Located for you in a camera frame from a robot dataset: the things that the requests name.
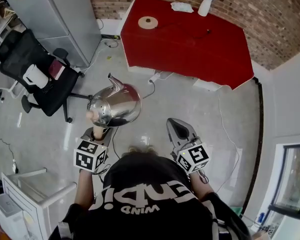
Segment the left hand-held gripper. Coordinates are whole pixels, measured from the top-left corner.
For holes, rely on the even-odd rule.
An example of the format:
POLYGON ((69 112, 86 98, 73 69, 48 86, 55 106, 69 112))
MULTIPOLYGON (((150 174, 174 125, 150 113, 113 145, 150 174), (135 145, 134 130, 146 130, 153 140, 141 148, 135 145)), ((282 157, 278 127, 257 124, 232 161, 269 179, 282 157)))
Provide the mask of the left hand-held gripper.
POLYGON ((95 139, 94 128, 88 128, 81 138, 76 141, 73 151, 73 165, 90 173, 105 173, 110 164, 106 164, 108 147, 112 138, 113 129, 106 128, 101 140, 95 139))

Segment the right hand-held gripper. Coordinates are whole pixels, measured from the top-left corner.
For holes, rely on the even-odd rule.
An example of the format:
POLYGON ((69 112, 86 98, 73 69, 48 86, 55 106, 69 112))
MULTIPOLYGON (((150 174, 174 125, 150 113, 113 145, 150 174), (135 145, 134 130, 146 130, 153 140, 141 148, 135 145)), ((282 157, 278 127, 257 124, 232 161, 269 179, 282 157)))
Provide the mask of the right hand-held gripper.
POLYGON ((166 128, 174 148, 171 155, 187 175, 203 169, 210 161, 207 145, 197 136, 195 129, 180 119, 168 118, 166 128))

